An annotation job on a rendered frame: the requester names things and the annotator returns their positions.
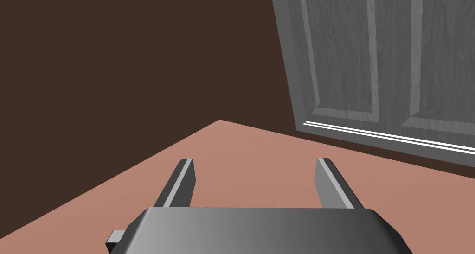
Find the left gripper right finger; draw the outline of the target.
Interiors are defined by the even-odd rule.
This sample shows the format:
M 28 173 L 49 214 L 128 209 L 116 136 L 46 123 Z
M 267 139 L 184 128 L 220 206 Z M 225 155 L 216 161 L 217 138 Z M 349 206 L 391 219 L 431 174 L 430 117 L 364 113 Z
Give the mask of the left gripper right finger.
M 317 159 L 314 184 L 322 208 L 364 208 L 334 163 L 328 158 Z

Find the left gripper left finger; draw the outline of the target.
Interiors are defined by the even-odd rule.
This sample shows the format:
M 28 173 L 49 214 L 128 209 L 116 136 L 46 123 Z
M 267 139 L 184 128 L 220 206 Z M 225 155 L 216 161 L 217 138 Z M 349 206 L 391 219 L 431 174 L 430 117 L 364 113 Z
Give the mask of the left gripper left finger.
M 154 207 L 190 207 L 196 183 L 193 159 L 181 159 Z

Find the grey panelled door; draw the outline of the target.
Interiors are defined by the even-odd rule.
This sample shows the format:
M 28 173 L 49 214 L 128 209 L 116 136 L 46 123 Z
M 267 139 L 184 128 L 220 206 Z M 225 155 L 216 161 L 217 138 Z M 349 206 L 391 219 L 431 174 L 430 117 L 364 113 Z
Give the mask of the grey panelled door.
M 296 129 L 475 167 L 475 0 L 272 0 Z

